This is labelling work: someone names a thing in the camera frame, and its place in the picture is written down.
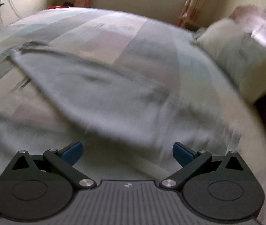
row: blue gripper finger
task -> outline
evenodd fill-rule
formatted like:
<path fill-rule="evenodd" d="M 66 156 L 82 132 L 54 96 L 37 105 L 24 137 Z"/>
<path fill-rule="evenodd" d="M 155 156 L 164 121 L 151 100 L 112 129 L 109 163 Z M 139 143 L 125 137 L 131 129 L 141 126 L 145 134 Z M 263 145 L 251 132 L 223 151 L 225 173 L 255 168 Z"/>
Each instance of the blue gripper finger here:
<path fill-rule="evenodd" d="M 182 167 L 185 167 L 197 157 L 197 153 L 180 142 L 176 142 L 173 145 L 173 157 Z"/>
<path fill-rule="evenodd" d="M 83 155 L 83 143 L 72 143 L 59 151 L 60 158 L 70 165 L 74 165 Z"/>

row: red object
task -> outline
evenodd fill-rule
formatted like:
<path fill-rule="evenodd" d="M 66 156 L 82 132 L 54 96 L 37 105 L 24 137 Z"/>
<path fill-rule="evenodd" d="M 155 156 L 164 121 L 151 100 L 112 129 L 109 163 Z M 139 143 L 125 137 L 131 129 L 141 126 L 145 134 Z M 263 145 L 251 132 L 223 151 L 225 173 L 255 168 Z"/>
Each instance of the red object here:
<path fill-rule="evenodd" d="M 68 8 L 70 6 L 64 7 L 64 6 L 50 6 L 47 9 L 60 9 L 60 8 Z"/>

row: metal screw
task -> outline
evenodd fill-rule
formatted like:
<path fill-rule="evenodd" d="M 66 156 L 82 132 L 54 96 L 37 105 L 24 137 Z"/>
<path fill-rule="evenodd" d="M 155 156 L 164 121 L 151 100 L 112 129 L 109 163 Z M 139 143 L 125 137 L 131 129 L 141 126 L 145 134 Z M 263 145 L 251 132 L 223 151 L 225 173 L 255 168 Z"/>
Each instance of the metal screw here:
<path fill-rule="evenodd" d="M 83 187 L 90 187 L 94 184 L 94 181 L 86 178 L 86 179 L 80 180 L 79 184 Z"/>
<path fill-rule="evenodd" d="M 174 187 L 177 184 L 177 182 L 172 179 L 165 179 L 161 183 L 164 187 Z"/>

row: white pillow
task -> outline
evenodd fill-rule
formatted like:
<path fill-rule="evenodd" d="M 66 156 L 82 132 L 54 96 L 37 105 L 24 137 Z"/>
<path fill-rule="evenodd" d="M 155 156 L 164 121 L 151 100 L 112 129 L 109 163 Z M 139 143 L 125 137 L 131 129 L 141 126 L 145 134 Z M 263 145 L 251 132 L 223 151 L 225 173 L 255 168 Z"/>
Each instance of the white pillow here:
<path fill-rule="evenodd" d="M 195 44 L 216 61 L 248 103 L 266 94 L 266 48 L 232 19 L 212 24 Z"/>

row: bedsheet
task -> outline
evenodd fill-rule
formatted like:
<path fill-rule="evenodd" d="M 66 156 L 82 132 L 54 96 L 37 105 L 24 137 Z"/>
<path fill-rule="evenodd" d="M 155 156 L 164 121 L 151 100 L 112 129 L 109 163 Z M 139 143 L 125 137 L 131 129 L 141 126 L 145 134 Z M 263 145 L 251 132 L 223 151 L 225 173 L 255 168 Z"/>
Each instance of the bedsheet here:
<path fill-rule="evenodd" d="M 266 194 L 266 134 L 261 121 L 207 54 L 190 44 L 191 36 L 145 17 L 82 8 L 45 10 L 1 30 L 0 173 L 20 149 L 35 155 L 85 139 L 85 156 L 75 167 L 96 181 L 169 175 L 163 167 L 119 148 L 119 140 L 89 134 L 69 122 L 6 58 L 7 49 L 38 40 L 157 80 L 195 110 L 221 118 L 238 139 L 238 145 L 227 150 L 239 151 Z M 32 142 L 32 136 L 39 143 Z M 266 224 L 266 200 L 258 218 Z"/>

